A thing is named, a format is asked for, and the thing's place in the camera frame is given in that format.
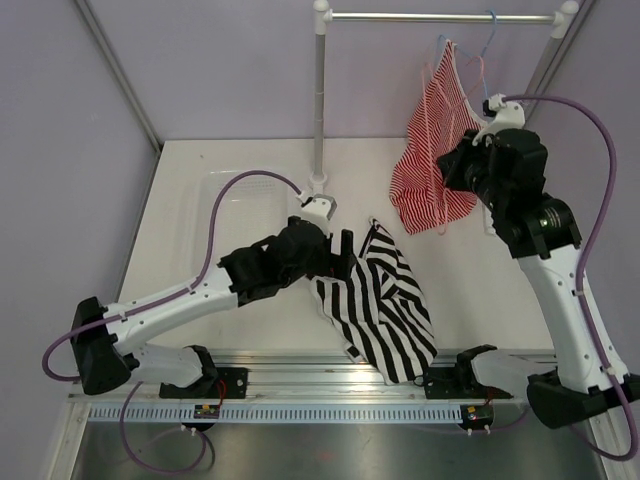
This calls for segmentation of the black white striped tank top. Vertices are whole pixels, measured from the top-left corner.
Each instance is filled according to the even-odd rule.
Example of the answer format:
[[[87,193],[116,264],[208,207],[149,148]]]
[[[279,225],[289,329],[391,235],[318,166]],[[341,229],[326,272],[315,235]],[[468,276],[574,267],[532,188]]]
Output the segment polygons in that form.
[[[367,363],[387,385],[422,377],[436,358],[425,295],[391,233],[375,218],[345,280],[315,277],[319,314],[340,335],[354,363]]]

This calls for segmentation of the pink wire hanger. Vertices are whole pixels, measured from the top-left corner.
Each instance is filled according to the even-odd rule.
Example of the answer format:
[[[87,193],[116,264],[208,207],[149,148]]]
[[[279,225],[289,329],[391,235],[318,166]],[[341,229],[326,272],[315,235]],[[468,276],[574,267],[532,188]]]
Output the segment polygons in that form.
[[[450,152],[468,129],[478,129],[486,124],[475,113],[469,95],[482,87],[480,76],[484,67],[475,56],[468,63],[478,66],[477,79],[466,90],[460,80],[456,63],[457,45],[448,42],[437,63],[428,63],[421,71],[422,97],[420,126],[426,134],[425,159],[429,166],[430,191],[433,198],[428,204],[433,208],[430,218],[438,235],[447,232],[448,224],[469,215],[475,202],[467,194],[454,193],[443,184],[436,164],[439,156]]]

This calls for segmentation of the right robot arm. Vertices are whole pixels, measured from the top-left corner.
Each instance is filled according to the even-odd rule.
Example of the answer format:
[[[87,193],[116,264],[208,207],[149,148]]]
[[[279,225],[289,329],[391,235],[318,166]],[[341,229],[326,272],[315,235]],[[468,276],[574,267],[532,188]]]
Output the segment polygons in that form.
[[[639,398],[639,378],[611,345],[601,317],[590,309],[588,328],[581,301],[587,281],[578,275],[583,251],[570,207],[544,190],[548,151],[529,130],[495,135],[468,130],[437,165],[445,186],[474,194],[490,211],[531,285],[552,339],[556,365],[542,365],[482,346],[459,354],[456,389],[476,396],[486,387],[526,400],[547,427],[558,429],[590,419]]]

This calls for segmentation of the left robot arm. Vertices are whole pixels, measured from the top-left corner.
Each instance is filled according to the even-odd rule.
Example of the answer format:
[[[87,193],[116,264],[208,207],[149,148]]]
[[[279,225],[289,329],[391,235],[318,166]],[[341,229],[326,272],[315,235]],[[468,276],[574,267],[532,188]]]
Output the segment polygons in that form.
[[[275,296],[303,277],[345,280],[356,263],[353,233],[342,230],[340,251],[331,235],[297,216],[285,228],[222,257],[196,286],[140,304],[81,301],[71,347],[85,394],[106,394],[129,382],[157,384],[166,399],[218,396],[221,375],[208,349],[169,348],[151,339],[207,315]]]

